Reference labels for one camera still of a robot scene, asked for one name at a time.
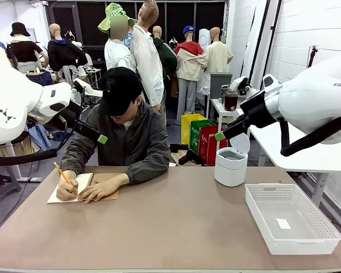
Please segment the person's right hand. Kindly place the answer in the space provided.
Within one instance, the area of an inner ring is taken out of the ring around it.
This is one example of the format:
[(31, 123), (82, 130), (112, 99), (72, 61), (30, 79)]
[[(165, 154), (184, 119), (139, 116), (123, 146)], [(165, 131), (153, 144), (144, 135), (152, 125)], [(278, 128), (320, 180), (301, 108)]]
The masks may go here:
[(77, 197), (78, 182), (76, 174), (71, 170), (63, 171), (60, 175), (56, 196), (61, 201), (72, 200)]

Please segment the person's left hand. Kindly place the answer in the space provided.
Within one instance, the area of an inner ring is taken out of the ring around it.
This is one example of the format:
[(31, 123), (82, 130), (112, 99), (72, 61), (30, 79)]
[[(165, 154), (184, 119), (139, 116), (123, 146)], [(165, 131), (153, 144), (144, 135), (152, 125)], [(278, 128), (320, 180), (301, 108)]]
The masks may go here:
[(130, 179), (126, 173), (121, 173), (106, 181), (96, 181), (94, 184), (87, 186), (78, 194), (78, 199), (86, 204), (107, 197), (116, 192), (120, 187), (130, 183)]

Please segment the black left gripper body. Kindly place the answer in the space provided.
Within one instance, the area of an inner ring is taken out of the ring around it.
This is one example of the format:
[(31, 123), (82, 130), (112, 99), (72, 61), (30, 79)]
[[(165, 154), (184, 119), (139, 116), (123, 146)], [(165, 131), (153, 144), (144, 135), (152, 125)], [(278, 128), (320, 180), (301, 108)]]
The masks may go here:
[(80, 118), (82, 110), (83, 107), (73, 100), (70, 100), (69, 105), (63, 109), (63, 118), (66, 120), (69, 128), (75, 125), (76, 121)]

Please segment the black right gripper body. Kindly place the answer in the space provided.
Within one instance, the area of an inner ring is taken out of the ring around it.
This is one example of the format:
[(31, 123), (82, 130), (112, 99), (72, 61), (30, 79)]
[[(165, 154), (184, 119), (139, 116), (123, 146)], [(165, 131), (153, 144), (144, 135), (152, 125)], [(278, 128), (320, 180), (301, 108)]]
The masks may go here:
[(260, 91), (253, 97), (243, 101), (240, 108), (243, 111), (242, 125), (244, 129), (248, 129), (252, 125), (261, 129), (279, 120), (279, 117), (273, 117), (267, 108), (265, 91)]

